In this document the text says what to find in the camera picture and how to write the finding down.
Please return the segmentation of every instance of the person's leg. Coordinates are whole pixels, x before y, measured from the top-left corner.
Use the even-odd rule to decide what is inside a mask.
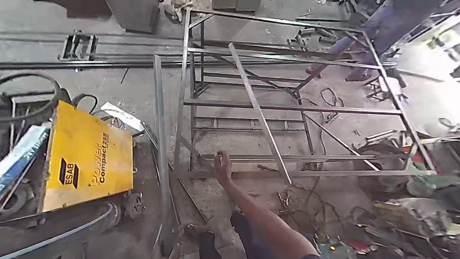
[[[214,246],[215,235],[212,232],[202,232],[198,234],[200,245],[200,259],[222,259]]]
[[[253,233],[249,222],[241,211],[234,211],[230,218],[231,225],[235,228],[243,243],[247,259],[275,259],[275,253]]]

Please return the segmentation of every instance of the foot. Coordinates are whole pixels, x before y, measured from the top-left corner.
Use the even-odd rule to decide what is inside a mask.
[[[360,75],[359,77],[347,76],[345,78],[345,82],[362,82],[362,81],[368,80],[370,77],[371,77],[371,74],[364,74],[364,75]]]
[[[307,74],[312,75],[312,74],[315,72],[315,69],[312,68],[312,67],[309,67],[309,68],[305,69],[305,72],[306,72]]]

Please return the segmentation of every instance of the wire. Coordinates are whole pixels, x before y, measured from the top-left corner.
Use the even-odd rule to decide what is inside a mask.
[[[59,97],[61,95],[61,86],[59,85],[59,83],[54,78],[52,78],[50,76],[40,74],[40,73],[28,73],[28,72],[26,72],[26,73],[17,73],[17,74],[6,76],[4,78],[0,78],[0,84],[6,83],[8,81],[11,81],[11,80],[13,80],[15,78],[19,78],[19,77],[41,77],[41,78],[44,78],[44,79],[50,81],[54,86],[54,95],[51,98],[51,100],[49,100],[49,102],[47,102],[42,108],[40,108],[40,109],[38,109],[38,110],[36,110],[34,112],[31,112],[29,114],[17,116],[17,117],[14,117],[14,118],[13,117],[0,117],[0,123],[25,120],[25,119],[40,115],[40,114],[44,113],[46,110],[48,110],[50,108],[54,108],[54,107],[56,107],[58,105]]]
[[[98,98],[96,96],[94,96],[94,95],[91,95],[91,94],[79,94],[75,98],[72,99],[72,105],[77,107],[78,104],[80,103],[80,101],[85,97],[91,97],[91,98],[94,99],[94,105],[92,106],[92,109],[88,112],[89,114],[91,114],[94,111],[94,109],[96,109],[96,106],[98,105]]]

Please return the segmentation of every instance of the metal sheet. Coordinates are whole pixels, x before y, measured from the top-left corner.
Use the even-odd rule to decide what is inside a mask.
[[[119,118],[124,124],[130,126],[135,130],[144,130],[144,128],[142,127],[142,122],[138,118],[134,117],[133,115],[125,112],[124,110],[116,107],[115,105],[109,102],[104,103],[104,105],[102,105],[100,109],[113,117]]]
[[[262,126],[262,130],[264,132],[264,135],[268,141],[268,145],[270,147],[271,153],[275,157],[276,164],[278,165],[278,170],[284,177],[284,181],[286,184],[292,184],[291,177],[289,176],[289,173],[286,169],[285,164],[283,163],[283,159],[281,157],[280,151],[278,150],[278,147],[276,146],[275,139],[273,138],[273,135],[270,132],[270,129],[268,127],[267,121],[265,120],[264,114],[262,113],[262,109],[260,108],[259,103],[257,102],[257,99],[254,95],[253,89],[251,87],[251,84],[249,84],[249,80],[247,79],[247,74],[244,71],[243,66],[241,65],[240,58],[238,57],[238,54],[236,53],[236,49],[233,46],[232,43],[229,44],[229,49],[230,52],[233,56],[233,59],[235,60],[236,66],[238,68],[238,71],[241,75],[241,78],[243,79],[244,86],[246,87],[247,94],[249,95],[249,99],[251,99],[251,104],[254,108],[255,111],[257,111],[257,115],[259,116],[259,122],[260,125]]]

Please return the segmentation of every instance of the metal frame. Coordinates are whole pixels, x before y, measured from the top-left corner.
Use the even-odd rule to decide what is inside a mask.
[[[204,17],[198,19],[197,21],[190,23],[190,13],[204,13],[206,14]],[[369,49],[369,51],[373,54],[375,59],[376,65],[364,65],[364,64],[357,64],[354,63],[353,60],[340,60],[342,52],[336,55],[331,55],[328,53],[321,53],[321,52],[312,52],[312,51],[303,51],[297,49],[291,49],[290,47],[280,46],[279,44],[270,44],[270,43],[261,43],[261,42],[225,42],[225,41],[208,41],[204,38],[204,23],[211,17],[214,16],[222,16],[222,17],[229,17],[229,18],[239,18],[245,20],[252,20],[252,21],[259,21],[259,22],[267,22],[273,24],[282,24],[282,25],[291,25],[291,26],[301,26],[301,27],[309,27],[309,28],[322,28],[322,29],[331,29],[335,31],[343,31],[345,32],[351,39],[353,39],[353,43],[357,42],[358,44],[365,46]],[[192,29],[196,26],[200,26],[200,45],[195,44],[192,38]],[[195,62],[187,62],[187,57],[190,58],[190,61],[195,60],[195,53],[200,55],[200,68],[201,68],[201,76],[200,78],[196,78],[195,75]],[[228,56],[229,54],[232,55],[233,61],[229,59],[224,59],[223,56]],[[239,74],[219,74],[219,73],[208,73],[205,72],[206,63],[204,62],[204,57],[214,57],[219,62],[223,64],[233,67],[238,70]],[[294,62],[294,63],[318,63],[322,64],[318,69],[314,71],[310,76],[306,79],[293,79],[293,78],[278,78],[278,77],[260,77],[247,69],[243,68],[244,63],[240,61],[239,57],[250,57],[252,60],[257,60],[257,62],[263,61],[287,61],[287,62]],[[321,59],[312,59],[310,57],[318,57]],[[347,176],[347,175],[361,175],[361,176],[384,176],[384,175],[420,175],[420,174],[434,174],[434,166],[433,163],[428,156],[425,148],[422,146],[420,139],[418,138],[416,132],[411,127],[410,123],[407,120],[407,115],[405,111],[402,109],[402,105],[395,96],[393,92],[390,94],[395,105],[395,110],[376,110],[376,109],[363,109],[363,108],[352,108],[352,107],[321,107],[321,106],[300,106],[301,99],[299,91],[307,85],[313,78],[315,78],[322,70],[324,70],[329,65],[340,65],[340,66],[348,66],[348,67],[361,67],[367,69],[378,70],[380,75],[383,77],[384,83],[387,83],[387,75],[386,72],[378,59],[377,53],[370,42],[367,35],[361,31],[353,30],[353,29],[341,29],[331,26],[321,26],[316,24],[309,24],[303,22],[294,22],[289,20],[281,20],[281,19],[274,19],[274,18],[261,18],[261,17],[254,17],[245,14],[239,13],[228,13],[228,12],[218,12],[218,11],[204,11],[204,10],[192,10],[191,8],[186,10],[186,17],[185,17],[185,30],[184,30],[184,52],[183,52],[183,62],[182,62],[182,82],[180,88],[180,95],[179,95],[179,102],[178,102],[178,124],[177,124],[177,131],[176,131],[176,146],[175,146],[175,153],[174,153],[174,168],[176,176],[186,176],[188,178],[196,178],[202,177],[212,177],[212,166],[207,161],[208,159],[212,159],[213,156],[210,154],[202,155],[195,149],[195,133],[197,130],[259,130],[262,131],[267,138],[267,142],[270,146],[273,156],[255,156],[255,155],[231,155],[233,158],[234,163],[276,163],[278,169],[280,171],[280,175],[284,178],[286,184],[293,183],[293,177],[311,177],[311,176]],[[188,79],[186,78],[187,74],[187,66],[190,69],[190,99],[185,99],[185,88],[189,83]],[[230,82],[210,82],[205,81],[205,77],[220,77],[220,78],[240,78],[243,80],[243,84],[241,83],[230,83]],[[251,85],[248,80],[258,80],[265,85]],[[290,83],[298,83],[297,87],[284,87],[279,86],[274,82],[290,82]],[[241,102],[232,102],[232,101],[220,101],[220,100],[197,100],[202,93],[204,93],[207,89],[214,85],[226,86],[226,87],[245,87],[251,102],[250,103],[241,103]],[[291,94],[295,100],[299,101],[300,105],[260,105],[255,95],[253,94],[253,88],[267,88],[272,90],[284,90]],[[190,106],[190,139],[191,141],[187,141],[183,135],[183,121],[184,121],[184,106]],[[213,117],[198,117],[196,115],[196,107],[197,106],[208,106],[208,107],[236,107],[236,108],[251,108],[257,111],[258,118],[247,118],[247,119],[239,119],[239,118],[213,118]],[[263,115],[262,110],[288,110],[288,111],[300,111],[302,120],[266,120]],[[320,123],[313,120],[310,116],[308,116],[305,112],[338,112],[338,113],[356,113],[356,114],[375,114],[375,115],[393,115],[399,116],[404,123],[407,131],[411,134],[413,140],[413,146],[411,149],[411,154],[415,154],[418,150],[425,159],[428,171],[420,172],[409,170],[409,160],[410,158],[406,156],[402,156],[403,159],[406,160],[406,167],[405,170],[399,171],[380,171],[376,168],[369,160],[378,159],[374,156],[361,156],[355,150],[353,150],[350,146],[324,128]],[[212,127],[197,127],[196,121],[201,119],[209,119],[213,121]],[[246,120],[251,123],[250,128],[225,128],[219,127],[217,120]],[[340,145],[342,145],[345,149],[350,151],[352,156],[321,156],[321,155],[314,155],[313,146],[311,143],[311,136],[309,133],[307,120],[311,121],[313,124],[321,128],[324,132],[330,135],[334,140],[336,140]],[[259,121],[260,128],[256,128],[254,126],[254,121]],[[268,123],[275,123],[275,122],[283,122],[285,127],[283,129],[270,129]],[[299,123],[303,124],[303,129],[295,129],[293,130],[288,126],[288,123]],[[272,130],[278,131],[304,131],[307,136],[308,146],[310,150],[310,156],[284,156],[281,155],[277,149],[275,140],[273,139]],[[183,174],[182,172],[185,170],[181,169],[181,164],[179,160],[179,154],[181,150],[181,146],[184,146],[190,151],[191,159],[190,159],[190,172],[193,172],[193,163],[192,159],[196,159],[200,165],[203,165],[208,173],[203,174],[198,172]],[[288,172],[285,163],[298,163],[298,162],[332,162],[332,161],[350,161],[350,160],[363,160],[372,171],[302,171],[302,172]]]

